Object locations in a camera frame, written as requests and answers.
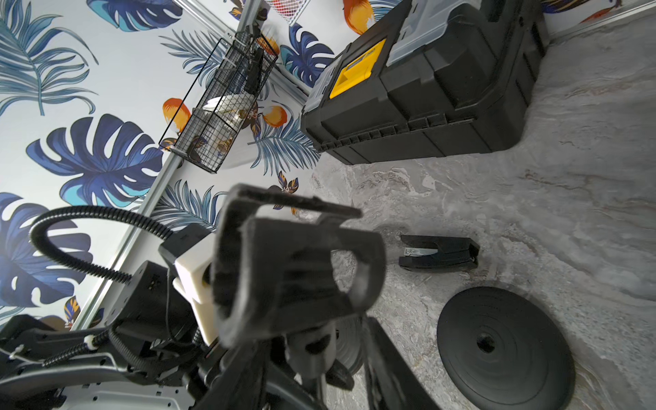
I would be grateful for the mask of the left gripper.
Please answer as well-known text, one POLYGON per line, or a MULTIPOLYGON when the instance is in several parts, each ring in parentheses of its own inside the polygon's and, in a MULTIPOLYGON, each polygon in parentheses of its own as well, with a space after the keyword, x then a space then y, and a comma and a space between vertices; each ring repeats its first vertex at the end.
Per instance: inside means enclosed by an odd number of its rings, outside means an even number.
POLYGON ((129 279, 106 320, 109 341, 138 353, 147 346, 160 353, 184 354, 210 345, 214 328, 209 279, 215 234, 191 224, 163 240, 161 266, 147 261, 129 279))

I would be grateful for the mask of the black round stand base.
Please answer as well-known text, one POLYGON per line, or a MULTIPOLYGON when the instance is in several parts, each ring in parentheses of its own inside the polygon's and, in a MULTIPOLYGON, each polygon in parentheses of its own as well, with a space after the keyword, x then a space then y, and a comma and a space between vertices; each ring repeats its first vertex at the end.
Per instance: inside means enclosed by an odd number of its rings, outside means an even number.
POLYGON ((336 322, 336 359, 326 374, 330 386, 343 391, 355 388, 354 376, 364 362, 361 336, 361 317, 351 316, 336 322))

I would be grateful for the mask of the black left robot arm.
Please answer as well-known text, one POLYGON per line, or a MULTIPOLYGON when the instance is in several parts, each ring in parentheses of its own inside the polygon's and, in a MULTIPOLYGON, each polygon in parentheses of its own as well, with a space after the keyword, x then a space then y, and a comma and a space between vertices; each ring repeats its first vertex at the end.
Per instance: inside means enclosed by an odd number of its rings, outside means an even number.
POLYGON ((66 268, 119 283, 123 290, 104 326, 57 331, 30 315, 11 319, 1 331, 1 407, 59 408, 65 401, 63 389, 84 384, 183 384, 203 361, 210 342, 192 312, 191 299, 174 290, 181 272, 174 262, 210 234, 198 224, 175 232, 118 208, 73 206, 39 215, 29 232, 38 251, 66 268), (147 261, 135 274, 127 274, 68 254, 49 232, 79 219, 121 222, 153 234, 162 239, 166 264, 147 261))

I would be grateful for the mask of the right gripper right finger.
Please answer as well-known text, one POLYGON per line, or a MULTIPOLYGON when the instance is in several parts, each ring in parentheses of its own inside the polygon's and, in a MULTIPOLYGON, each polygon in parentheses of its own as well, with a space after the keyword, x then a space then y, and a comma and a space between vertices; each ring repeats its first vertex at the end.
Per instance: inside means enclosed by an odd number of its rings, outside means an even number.
POLYGON ((369 316, 361 322, 369 408, 439 410, 381 324, 369 316))

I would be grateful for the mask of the black stand pole with clip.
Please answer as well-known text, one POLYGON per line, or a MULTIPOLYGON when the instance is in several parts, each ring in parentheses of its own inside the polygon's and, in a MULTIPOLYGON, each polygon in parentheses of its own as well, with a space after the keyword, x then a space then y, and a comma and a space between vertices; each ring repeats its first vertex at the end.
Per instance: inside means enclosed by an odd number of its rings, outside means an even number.
POLYGON ((365 314, 385 279, 382 237, 345 226, 360 216, 247 184, 229 191, 210 269, 215 327, 233 354, 228 372, 263 375, 273 340, 283 338, 295 373, 352 388, 337 357, 336 323, 365 314))

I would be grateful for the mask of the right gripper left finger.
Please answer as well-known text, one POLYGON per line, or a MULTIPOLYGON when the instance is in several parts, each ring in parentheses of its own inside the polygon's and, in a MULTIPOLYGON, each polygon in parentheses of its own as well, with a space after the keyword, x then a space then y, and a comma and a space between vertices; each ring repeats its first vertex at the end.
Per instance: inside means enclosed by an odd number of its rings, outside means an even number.
POLYGON ((198 364, 206 389, 194 408, 263 409, 269 396, 276 396, 290 409, 326 407, 271 362, 270 354, 271 343, 247 343, 230 350, 215 346, 198 364))

